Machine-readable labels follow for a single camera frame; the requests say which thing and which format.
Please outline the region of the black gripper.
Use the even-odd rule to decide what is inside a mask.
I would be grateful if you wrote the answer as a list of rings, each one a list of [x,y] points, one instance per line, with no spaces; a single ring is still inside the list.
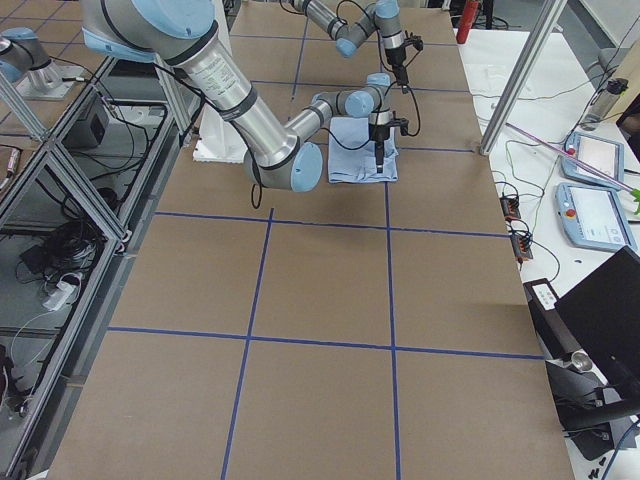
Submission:
[[[423,50],[423,40],[420,35],[398,31],[393,34],[383,33],[382,43],[388,65],[395,74],[398,87],[403,93],[409,92],[409,76],[406,68],[408,47],[413,47],[417,52]]]
[[[408,119],[397,117],[392,110],[374,111],[368,116],[369,140],[375,145],[376,172],[384,172],[385,146],[384,142],[390,138],[391,129],[399,127],[402,136],[408,134]]]

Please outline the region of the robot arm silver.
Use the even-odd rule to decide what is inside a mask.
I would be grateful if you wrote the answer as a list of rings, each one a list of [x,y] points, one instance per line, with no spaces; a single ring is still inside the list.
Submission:
[[[409,33],[401,25],[400,6],[397,1],[374,1],[361,6],[351,1],[361,11],[361,16],[353,23],[338,14],[344,1],[339,1],[331,10],[323,1],[280,1],[283,10],[295,15],[304,15],[334,42],[337,51],[344,58],[351,58],[371,36],[378,38],[378,54],[384,50],[386,62],[380,59],[385,69],[390,71],[403,94],[410,90],[408,66],[423,50],[420,35]]]
[[[281,124],[219,39],[210,1],[84,1],[88,48],[140,63],[161,58],[183,70],[231,124],[245,145],[247,175],[258,185],[307,192],[320,179],[323,157],[311,137],[337,116],[366,117],[377,173],[384,171],[385,144],[400,120],[393,117],[386,74],[371,74],[360,90],[324,92]]]

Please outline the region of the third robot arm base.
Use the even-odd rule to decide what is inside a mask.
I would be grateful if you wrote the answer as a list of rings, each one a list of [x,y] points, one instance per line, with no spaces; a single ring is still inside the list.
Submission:
[[[60,66],[27,27],[1,32],[1,72],[29,100],[62,100],[84,73],[82,66]]]

